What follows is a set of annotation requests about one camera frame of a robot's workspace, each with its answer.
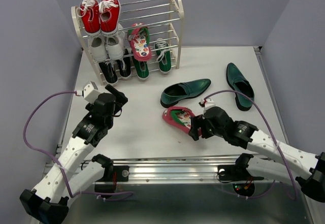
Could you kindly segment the dark green loafer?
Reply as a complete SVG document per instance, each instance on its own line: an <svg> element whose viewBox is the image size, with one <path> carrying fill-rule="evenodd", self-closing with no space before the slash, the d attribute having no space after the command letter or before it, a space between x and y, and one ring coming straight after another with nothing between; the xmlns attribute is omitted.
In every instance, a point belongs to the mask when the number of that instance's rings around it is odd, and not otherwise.
<svg viewBox="0 0 325 224"><path fill-rule="evenodd" d="M226 67L226 81L229 87L240 92L254 101L254 91L249 81L234 63L229 63ZM248 111L252 107L252 102L241 94L235 95L235 102L239 110Z"/></svg>
<svg viewBox="0 0 325 224"><path fill-rule="evenodd" d="M210 85L211 80L207 78L173 84L161 93L160 104L169 108L182 100L194 99L203 94Z"/></svg>

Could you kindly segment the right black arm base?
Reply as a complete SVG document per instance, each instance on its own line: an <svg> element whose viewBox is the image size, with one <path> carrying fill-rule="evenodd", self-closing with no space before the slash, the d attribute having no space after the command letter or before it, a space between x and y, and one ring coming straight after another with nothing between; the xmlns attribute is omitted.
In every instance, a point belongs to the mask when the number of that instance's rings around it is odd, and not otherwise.
<svg viewBox="0 0 325 224"><path fill-rule="evenodd" d="M219 165L216 179L221 183L232 183L236 194L252 197L255 192L255 181L262 181L264 177L253 176L248 173L248 163L254 158L252 154L241 154L232 165Z"/></svg>

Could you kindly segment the right white sneaker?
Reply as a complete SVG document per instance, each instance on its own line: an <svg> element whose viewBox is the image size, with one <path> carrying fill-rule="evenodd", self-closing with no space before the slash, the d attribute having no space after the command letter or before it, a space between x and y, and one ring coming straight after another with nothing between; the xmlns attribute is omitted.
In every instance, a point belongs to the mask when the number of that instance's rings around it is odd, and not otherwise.
<svg viewBox="0 0 325 224"><path fill-rule="evenodd" d="M105 37L105 47L108 56L112 60L120 60L124 56L124 38L125 32L122 29L122 25L118 24L118 31L115 35Z"/></svg>

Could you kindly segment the cream metal shoe rack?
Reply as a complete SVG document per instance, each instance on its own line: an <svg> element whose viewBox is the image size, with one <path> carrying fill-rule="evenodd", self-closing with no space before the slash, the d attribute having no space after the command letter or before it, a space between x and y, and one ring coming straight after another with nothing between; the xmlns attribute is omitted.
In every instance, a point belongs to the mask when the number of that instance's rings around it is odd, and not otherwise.
<svg viewBox="0 0 325 224"><path fill-rule="evenodd" d="M82 50L84 51L84 54L86 55L96 78L100 84L108 84L99 66L99 63L106 62L113 65L118 81L121 80L122 78L119 73L117 60L110 59L108 53L107 59L104 61L98 62L93 60L90 51L90 44L92 40L96 37L100 37L105 44L105 37L109 36L104 35L102 31L97 36L89 36L85 32L85 27L81 18L76 15L76 11L79 6L80 5L73 6L71 8L71 17L76 35L82 46ZM163 40L167 41L171 50L171 70L178 69L180 67L184 23L182 0L141 0L128 3L120 2L120 6L121 12L118 23L120 23L123 28L119 29L119 31L122 30L125 32L123 57L131 57L132 74L130 77L138 77L133 63L134 55L127 40L127 32L128 30L132 29L132 25L135 23L143 23L144 26L147 26L149 29L149 46L152 51L152 57L147 61L149 74L156 71L161 72L159 70L159 64L156 61L157 55L154 47L157 38L163 38Z"/></svg>

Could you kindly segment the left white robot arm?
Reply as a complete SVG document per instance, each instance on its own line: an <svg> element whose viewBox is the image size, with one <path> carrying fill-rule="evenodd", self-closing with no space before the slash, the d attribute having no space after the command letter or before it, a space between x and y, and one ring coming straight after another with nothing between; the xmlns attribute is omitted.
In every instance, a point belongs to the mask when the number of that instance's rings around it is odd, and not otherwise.
<svg viewBox="0 0 325 224"><path fill-rule="evenodd" d="M95 155L84 170L76 172L107 135L114 118L121 115L122 107L128 102L125 94L113 86L107 85L105 89L106 92L101 93L96 84L89 81L82 90L72 91L72 94L88 102L85 107L87 114L73 130L60 157L26 142L30 149L54 161L44 178L31 190L25 189L19 198L26 213L40 223L62 223L74 199L80 194L87 194L90 185L100 179L116 182L118 178L113 161L102 154Z"/></svg>

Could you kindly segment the left red sneaker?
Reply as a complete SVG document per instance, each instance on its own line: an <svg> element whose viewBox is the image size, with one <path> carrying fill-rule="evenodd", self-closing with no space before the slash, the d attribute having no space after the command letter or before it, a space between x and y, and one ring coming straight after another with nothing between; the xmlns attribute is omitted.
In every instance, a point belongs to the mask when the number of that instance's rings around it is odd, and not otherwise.
<svg viewBox="0 0 325 224"><path fill-rule="evenodd" d="M82 0L76 15L81 18L85 32L89 36L97 36L101 32L99 21L99 3L97 0Z"/></svg>

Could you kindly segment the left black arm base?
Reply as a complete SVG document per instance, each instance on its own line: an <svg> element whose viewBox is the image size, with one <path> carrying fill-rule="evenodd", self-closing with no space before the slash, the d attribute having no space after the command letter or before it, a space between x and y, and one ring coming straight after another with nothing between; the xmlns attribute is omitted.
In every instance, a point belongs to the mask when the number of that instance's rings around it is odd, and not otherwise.
<svg viewBox="0 0 325 224"><path fill-rule="evenodd" d="M98 154L95 155L92 162L99 163L105 170L101 179L95 184L94 190L97 193L104 193L100 198L107 201L119 201L130 197L132 194L122 194L121 199L113 199L112 195L117 190L117 182L128 182L129 166L114 166L113 160Z"/></svg>

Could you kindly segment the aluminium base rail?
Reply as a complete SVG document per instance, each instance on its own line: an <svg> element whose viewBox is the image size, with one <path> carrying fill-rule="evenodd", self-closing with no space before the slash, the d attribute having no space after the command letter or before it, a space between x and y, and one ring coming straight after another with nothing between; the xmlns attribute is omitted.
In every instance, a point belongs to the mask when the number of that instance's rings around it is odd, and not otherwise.
<svg viewBox="0 0 325 224"><path fill-rule="evenodd" d="M272 181L268 172L271 169L269 164L264 168L254 164L254 161L263 163L268 159L253 156L248 163L248 173L264 177L264 181ZM235 157L121 159L113 160L113 163L114 166L129 166L128 182L118 182L121 184L210 184L220 183L216 179L219 165L232 165L236 159ZM74 175L78 177L77 183L82 183L86 179L89 179L90 183L98 183L104 170L99 163L87 159L77 167ZM283 183L289 184L290 181L285 179Z"/></svg>

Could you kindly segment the red sneaker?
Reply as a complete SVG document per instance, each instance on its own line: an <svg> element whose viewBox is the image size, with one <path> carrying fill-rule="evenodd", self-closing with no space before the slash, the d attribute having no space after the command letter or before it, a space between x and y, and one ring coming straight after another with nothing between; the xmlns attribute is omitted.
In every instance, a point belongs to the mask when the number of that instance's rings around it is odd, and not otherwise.
<svg viewBox="0 0 325 224"><path fill-rule="evenodd" d="M81 18L85 32L89 36L97 36L101 32L99 21L99 3L97 0L82 0L76 15Z"/></svg>
<svg viewBox="0 0 325 224"><path fill-rule="evenodd" d="M120 12L119 0L101 0L99 3L100 25L104 35L115 35L118 30Z"/></svg>

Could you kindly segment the left black sneaker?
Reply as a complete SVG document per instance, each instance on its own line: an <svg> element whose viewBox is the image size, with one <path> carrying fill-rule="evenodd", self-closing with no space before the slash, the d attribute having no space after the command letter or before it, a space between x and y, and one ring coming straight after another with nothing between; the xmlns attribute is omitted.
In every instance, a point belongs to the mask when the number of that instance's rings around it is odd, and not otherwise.
<svg viewBox="0 0 325 224"><path fill-rule="evenodd" d="M111 63L101 62L99 66L107 83L114 86L118 82L118 78L113 65Z"/></svg>

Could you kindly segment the green sneaker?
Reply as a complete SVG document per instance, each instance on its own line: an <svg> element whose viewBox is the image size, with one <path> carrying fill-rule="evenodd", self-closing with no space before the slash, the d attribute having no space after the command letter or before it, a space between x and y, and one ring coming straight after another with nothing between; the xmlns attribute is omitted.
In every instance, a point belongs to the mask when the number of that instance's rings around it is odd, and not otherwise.
<svg viewBox="0 0 325 224"><path fill-rule="evenodd" d="M159 70L163 74L167 74L171 71L172 69L172 64L171 64L171 53L170 53L170 48L167 43L167 41L163 40L163 38L157 38L154 47L156 49L156 61L159 64Z"/></svg>
<svg viewBox="0 0 325 224"><path fill-rule="evenodd" d="M146 61L138 61L134 58L133 60L137 76L140 80L145 81L149 77L149 70Z"/></svg>

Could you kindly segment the right red sneaker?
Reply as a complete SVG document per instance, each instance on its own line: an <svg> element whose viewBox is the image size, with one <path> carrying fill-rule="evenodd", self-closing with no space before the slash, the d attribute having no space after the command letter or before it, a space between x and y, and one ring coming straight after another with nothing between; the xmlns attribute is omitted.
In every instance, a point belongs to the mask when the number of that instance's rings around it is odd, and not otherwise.
<svg viewBox="0 0 325 224"><path fill-rule="evenodd" d="M100 25L104 35L115 35L118 30L120 12L119 0L101 0L99 3Z"/></svg>

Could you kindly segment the left white sneaker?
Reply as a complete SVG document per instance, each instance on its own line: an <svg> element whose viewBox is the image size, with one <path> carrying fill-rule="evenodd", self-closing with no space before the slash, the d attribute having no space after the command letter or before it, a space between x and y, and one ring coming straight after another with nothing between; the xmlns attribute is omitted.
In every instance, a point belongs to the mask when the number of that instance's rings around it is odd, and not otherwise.
<svg viewBox="0 0 325 224"><path fill-rule="evenodd" d="M96 37L90 44L90 51L94 61L104 61L107 59L107 52L104 41L100 37Z"/></svg>

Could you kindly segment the pink flip-flop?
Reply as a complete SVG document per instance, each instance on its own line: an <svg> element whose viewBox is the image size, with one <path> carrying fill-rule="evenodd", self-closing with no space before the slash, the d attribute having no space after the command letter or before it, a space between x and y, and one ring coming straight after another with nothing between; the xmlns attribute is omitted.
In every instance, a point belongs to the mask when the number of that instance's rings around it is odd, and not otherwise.
<svg viewBox="0 0 325 224"><path fill-rule="evenodd" d="M143 23L133 24L132 29L127 32L127 40L137 61L147 62L151 59L150 34L147 26Z"/></svg>
<svg viewBox="0 0 325 224"><path fill-rule="evenodd" d="M164 110L162 119L169 125L189 135L191 120L196 115L187 107L171 106Z"/></svg>

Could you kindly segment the left dark green loafer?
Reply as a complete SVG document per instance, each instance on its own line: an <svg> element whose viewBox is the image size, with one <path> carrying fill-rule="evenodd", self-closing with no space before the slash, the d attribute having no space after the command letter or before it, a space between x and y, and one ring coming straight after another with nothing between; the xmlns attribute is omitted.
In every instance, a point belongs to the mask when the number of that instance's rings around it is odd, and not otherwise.
<svg viewBox="0 0 325 224"><path fill-rule="evenodd" d="M169 108L182 100L194 99L203 94L210 85L211 80L207 78L173 84L161 93L160 104Z"/></svg>

